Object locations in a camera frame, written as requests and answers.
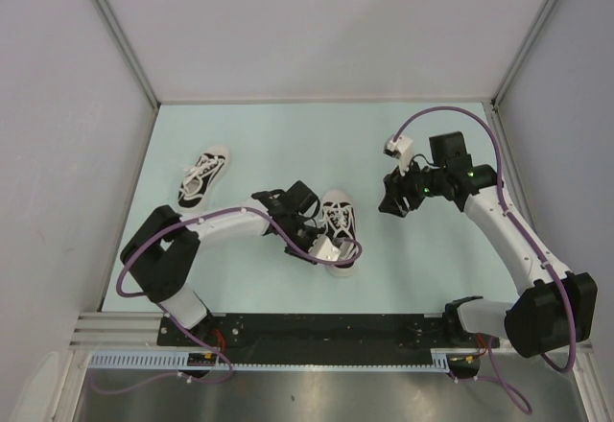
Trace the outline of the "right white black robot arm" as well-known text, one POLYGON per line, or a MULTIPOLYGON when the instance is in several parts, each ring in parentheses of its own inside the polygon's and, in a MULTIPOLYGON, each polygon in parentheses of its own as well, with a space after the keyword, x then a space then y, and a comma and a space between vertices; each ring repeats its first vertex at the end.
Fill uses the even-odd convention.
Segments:
POLYGON ((588 340, 597 284, 591 275, 573 273, 527 227, 507 192, 497 188, 497 173, 476 165, 461 132, 429 140, 433 165, 419 167, 413 140, 391 137, 384 153, 397 160, 384 179, 382 213, 404 218, 426 198, 443 197, 486 236, 516 287, 513 303, 470 296, 448 303, 444 338, 465 346, 477 334, 508 340, 524 358, 542 355, 572 342, 588 340))

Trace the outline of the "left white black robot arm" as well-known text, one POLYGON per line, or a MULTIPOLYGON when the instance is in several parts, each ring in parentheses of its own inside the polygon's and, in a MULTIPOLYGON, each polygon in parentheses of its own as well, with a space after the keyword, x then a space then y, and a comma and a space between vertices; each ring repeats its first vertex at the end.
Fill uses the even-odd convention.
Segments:
POLYGON ((172 207, 155 208, 120 253, 124 269, 118 288, 130 274, 153 304, 178 322, 189 343, 206 342, 212 333, 211 313, 187 278, 201 249, 251 236, 277 235, 285 252, 314 264, 338 260, 324 231, 308 224, 309 209, 319 208, 316 194, 302 181, 288 190, 251 195, 244 203, 201 216, 182 215, 172 207))

